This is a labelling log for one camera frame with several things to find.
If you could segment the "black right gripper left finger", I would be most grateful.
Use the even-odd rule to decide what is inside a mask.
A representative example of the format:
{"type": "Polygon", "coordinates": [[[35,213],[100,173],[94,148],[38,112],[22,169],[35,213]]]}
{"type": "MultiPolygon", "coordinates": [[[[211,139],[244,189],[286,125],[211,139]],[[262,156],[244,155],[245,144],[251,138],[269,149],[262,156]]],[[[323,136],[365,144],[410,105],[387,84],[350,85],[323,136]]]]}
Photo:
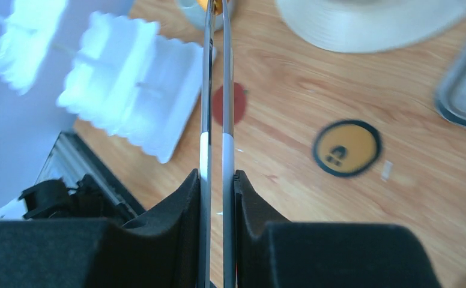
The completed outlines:
{"type": "Polygon", "coordinates": [[[161,202],[125,224],[99,218],[43,218],[37,200],[60,180],[20,195],[37,219],[0,220],[0,287],[195,287],[198,278],[199,173],[192,170],[161,202]]]}

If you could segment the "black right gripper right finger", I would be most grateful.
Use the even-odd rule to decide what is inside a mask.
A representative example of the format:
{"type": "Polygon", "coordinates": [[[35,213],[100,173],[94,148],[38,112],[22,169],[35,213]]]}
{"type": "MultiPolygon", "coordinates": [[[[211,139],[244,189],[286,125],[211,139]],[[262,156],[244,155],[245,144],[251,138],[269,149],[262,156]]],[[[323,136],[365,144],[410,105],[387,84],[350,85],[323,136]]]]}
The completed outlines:
{"type": "Polygon", "coordinates": [[[440,287],[416,235],[383,223],[292,222],[234,176],[239,287],[440,287]]]}

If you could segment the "white tiered dessert stand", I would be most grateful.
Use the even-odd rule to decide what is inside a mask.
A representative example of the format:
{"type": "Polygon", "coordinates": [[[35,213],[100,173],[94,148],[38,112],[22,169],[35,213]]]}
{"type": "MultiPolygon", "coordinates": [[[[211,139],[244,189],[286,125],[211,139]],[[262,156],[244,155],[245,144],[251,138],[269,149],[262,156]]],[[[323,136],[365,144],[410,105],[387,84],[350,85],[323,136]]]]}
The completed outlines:
{"type": "Polygon", "coordinates": [[[68,1],[13,1],[0,14],[0,80],[19,95],[51,52],[71,60],[56,105],[167,163],[202,84],[202,47],[159,33],[158,22],[93,11],[76,45],[57,40],[68,1]]]}

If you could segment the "orange macaron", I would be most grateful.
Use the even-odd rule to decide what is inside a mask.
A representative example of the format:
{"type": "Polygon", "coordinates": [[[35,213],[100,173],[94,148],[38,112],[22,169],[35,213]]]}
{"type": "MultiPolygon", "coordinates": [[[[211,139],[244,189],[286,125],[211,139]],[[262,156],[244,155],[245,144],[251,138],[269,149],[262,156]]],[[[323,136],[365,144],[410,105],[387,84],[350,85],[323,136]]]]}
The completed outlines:
{"type": "Polygon", "coordinates": [[[222,0],[197,0],[198,5],[207,12],[211,8],[213,15],[220,15],[223,13],[223,1],[222,0]]]}

